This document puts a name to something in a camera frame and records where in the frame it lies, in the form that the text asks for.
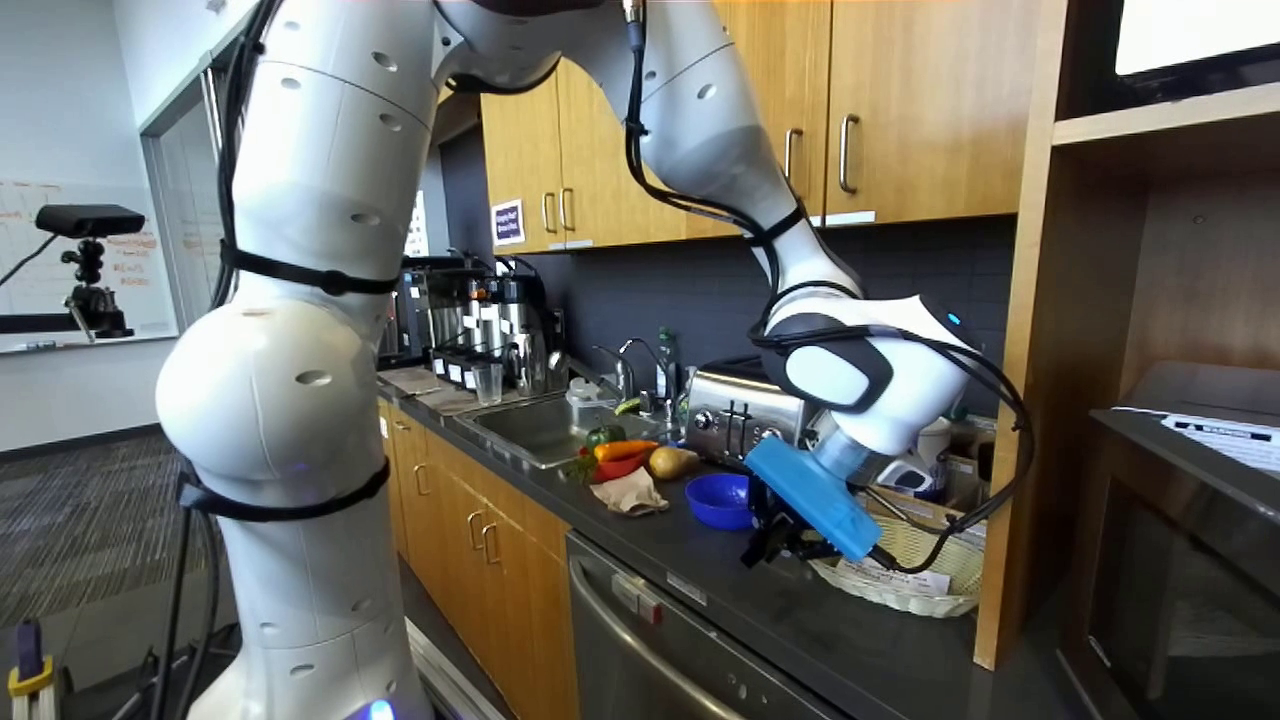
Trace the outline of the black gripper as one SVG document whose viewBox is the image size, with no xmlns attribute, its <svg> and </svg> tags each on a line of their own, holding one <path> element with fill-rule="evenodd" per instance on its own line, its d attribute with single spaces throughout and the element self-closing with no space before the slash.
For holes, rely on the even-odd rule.
<svg viewBox="0 0 1280 720">
<path fill-rule="evenodd" d="M 836 559 L 836 548 L 799 521 L 764 479 L 748 484 L 748 542 L 738 551 L 745 569 L 772 564 L 780 555 L 797 559 Z"/>
</svg>

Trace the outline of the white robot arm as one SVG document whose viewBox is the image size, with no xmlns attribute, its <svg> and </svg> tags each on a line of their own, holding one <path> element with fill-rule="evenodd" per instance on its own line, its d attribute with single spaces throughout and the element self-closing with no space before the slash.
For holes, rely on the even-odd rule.
<svg viewBox="0 0 1280 720">
<path fill-rule="evenodd" d="M 227 121 L 233 295 L 154 377 L 217 521 L 239 652 L 188 720 L 429 720 L 388 529 L 377 348 L 437 91 L 529 91 L 574 65 L 623 121 L 634 184 L 728 221 L 766 275 L 752 342 L 826 436 L 752 449 L 840 555 L 878 529 L 847 490 L 958 395 L 972 348 L 925 298 L 871 298 L 820 244 L 706 0 L 260 0 Z"/>
</svg>

